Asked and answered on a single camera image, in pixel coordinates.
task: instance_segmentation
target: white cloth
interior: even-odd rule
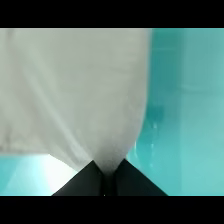
[[[140,131],[146,29],[0,29],[0,152],[116,168]]]

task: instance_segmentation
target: water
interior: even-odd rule
[[[153,30],[146,117],[127,158],[169,195],[224,195],[224,29]]]

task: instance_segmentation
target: fabric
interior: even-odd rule
[[[146,104],[148,30],[0,29],[0,152],[79,171],[123,160]]]

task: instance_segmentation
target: white fabric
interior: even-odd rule
[[[146,29],[0,29],[0,151],[116,168],[146,102]]]

